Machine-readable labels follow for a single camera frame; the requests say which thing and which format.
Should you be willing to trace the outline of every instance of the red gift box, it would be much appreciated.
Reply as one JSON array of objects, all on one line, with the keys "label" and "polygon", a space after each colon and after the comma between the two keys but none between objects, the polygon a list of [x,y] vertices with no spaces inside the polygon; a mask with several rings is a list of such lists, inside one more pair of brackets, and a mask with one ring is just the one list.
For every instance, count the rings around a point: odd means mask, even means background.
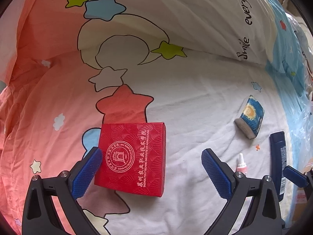
[{"label": "red gift box", "polygon": [[103,161],[94,183],[133,194],[161,197],[165,179],[164,123],[103,124]]}]

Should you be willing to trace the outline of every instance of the product label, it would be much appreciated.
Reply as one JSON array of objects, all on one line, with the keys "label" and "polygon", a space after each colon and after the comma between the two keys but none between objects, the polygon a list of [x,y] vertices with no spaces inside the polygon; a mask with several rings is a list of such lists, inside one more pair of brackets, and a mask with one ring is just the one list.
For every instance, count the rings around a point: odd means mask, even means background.
[{"label": "product label", "polygon": [[281,190],[279,195],[284,194],[285,187],[286,187],[286,178],[283,174],[284,168],[287,165],[287,152],[286,152],[286,146],[281,147]]},{"label": "product label", "polygon": [[304,192],[304,190],[298,190],[297,191],[297,200],[296,203],[307,203],[306,200],[306,193]]},{"label": "product label", "polygon": [[140,140],[140,149],[139,155],[142,158],[139,158],[139,170],[138,170],[138,182],[137,186],[146,187],[147,180],[147,162],[148,162],[148,145],[149,145],[149,134],[150,130],[141,130],[141,133],[138,135]]}]

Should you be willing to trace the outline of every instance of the circular emblem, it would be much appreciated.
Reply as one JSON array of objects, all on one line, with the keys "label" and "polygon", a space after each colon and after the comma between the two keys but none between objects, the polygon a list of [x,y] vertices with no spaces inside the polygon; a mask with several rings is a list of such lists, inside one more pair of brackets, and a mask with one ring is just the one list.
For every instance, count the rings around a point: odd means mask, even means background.
[{"label": "circular emblem", "polygon": [[115,141],[106,151],[105,160],[111,170],[120,173],[125,172],[133,166],[135,152],[127,142]]}]

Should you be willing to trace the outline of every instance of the green star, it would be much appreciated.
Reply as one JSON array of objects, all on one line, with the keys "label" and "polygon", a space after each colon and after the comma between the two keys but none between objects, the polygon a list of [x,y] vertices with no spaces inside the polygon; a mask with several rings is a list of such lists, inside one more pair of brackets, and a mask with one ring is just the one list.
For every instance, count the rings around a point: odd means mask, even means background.
[{"label": "green star", "polygon": [[84,2],[87,2],[88,0],[67,0],[67,5],[65,8],[70,8],[74,6],[81,7],[83,6]]},{"label": "green star", "polygon": [[174,56],[187,57],[183,52],[183,47],[169,44],[166,41],[162,41],[159,48],[154,49],[151,52],[161,54],[166,60],[172,59]]}]

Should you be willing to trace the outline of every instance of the white cloud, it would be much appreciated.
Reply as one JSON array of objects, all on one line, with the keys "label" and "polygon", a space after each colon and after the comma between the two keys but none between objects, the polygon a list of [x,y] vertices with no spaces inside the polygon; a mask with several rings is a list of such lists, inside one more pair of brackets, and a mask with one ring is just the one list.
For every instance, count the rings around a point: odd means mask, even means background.
[{"label": "white cloud", "polygon": [[41,61],[41,64],[42,64],[43,66],[45,66],[45,67],[50,68],[50,64],[51,64],[51,62],[46,61],[46,60],[42,60],[42,61]]},{"label": "white cloud", "polygon": [[63,116],[63,113],[61,113],[54,119],[53,127],[56,131],[58,131],[60,127],[64,124],[64,119],[65,119],[65,116]]}]

